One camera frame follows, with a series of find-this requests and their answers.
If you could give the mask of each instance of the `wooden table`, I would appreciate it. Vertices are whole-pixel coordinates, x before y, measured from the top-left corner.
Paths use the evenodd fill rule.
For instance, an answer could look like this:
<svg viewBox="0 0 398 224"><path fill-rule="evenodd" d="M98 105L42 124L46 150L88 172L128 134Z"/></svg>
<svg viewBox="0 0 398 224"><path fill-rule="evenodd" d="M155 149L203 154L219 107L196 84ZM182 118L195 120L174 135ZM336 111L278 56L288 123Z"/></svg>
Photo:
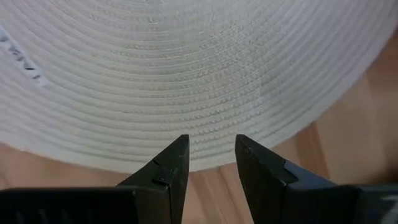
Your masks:
<svg viewBox="0 0 398 224"><path fill-rule="evenodd" d="M338 184L398 180L398 33L344 97L275 152ZM0 189L112 186L129 174L0 145ZM184 223L252 223L236 164L190 174Z"/></svg>

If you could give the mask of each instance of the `wooden surface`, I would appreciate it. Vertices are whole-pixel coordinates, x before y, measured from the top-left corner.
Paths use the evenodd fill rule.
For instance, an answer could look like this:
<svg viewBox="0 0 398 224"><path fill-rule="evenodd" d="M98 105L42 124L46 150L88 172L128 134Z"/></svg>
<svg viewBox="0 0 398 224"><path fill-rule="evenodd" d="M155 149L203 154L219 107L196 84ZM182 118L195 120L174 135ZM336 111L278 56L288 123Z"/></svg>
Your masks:
<svg viewBox="0 0 398 224"><path fill-rule="evenodd" d="M398 34L344 97L275 152L338 184L398 181ZM0 145L0 189L112 186L127 177ZM252 223L236 164L194 172L184 223Z"/></svg>

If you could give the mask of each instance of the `wood grain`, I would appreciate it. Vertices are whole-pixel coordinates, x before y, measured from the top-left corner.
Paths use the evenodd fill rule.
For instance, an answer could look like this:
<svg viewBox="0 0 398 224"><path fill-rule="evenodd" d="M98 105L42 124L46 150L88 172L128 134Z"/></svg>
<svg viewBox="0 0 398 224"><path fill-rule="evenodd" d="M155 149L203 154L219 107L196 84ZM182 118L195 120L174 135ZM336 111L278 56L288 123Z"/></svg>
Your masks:
<svg viewBox="0 0 398 224"><path fill-rule="evenodd" d="M273 150L338 184L398 181L398 34L366 75ZM112 186L127 177L0 145L0 189ZM190 174L183 223L252 223L236 164Z"/></svg>

